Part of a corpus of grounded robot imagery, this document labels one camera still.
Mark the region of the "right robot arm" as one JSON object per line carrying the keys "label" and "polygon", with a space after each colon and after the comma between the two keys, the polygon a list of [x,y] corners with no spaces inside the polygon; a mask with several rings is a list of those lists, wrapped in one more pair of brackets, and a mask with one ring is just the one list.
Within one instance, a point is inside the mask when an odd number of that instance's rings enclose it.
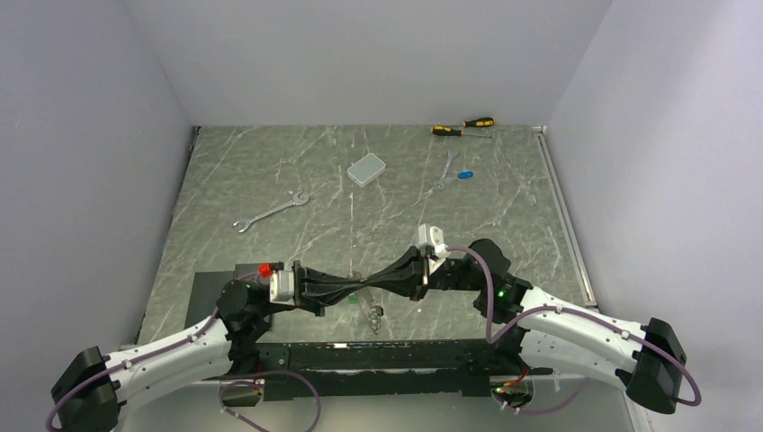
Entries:
{"label": "right robot arm", "polygon": [[617,319],[564,301],[512,275],[492,240],[467,247],[424,240],[362,284],[418,301],[433,291],[475,292],[485,340],[501,370],[549,368],[607,383],[661,414],[697,406],[702,394],[687,354],[668,322]]}

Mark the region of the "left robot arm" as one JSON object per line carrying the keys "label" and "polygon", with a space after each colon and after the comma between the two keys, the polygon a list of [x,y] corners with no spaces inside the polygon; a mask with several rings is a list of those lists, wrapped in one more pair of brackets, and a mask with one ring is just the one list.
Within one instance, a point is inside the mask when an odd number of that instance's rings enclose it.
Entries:
{"label": "left robot arm", "polygon": [[258,339],[275,314],[325,309],[366,286],[366,278],[341,277],[298,262],[264,263],[225,283],[211,314],[144,346],[105,354],[80,352],[51,390],[48,431],[112,431],[129,409],[210,378],[253,384],[285,374]]}

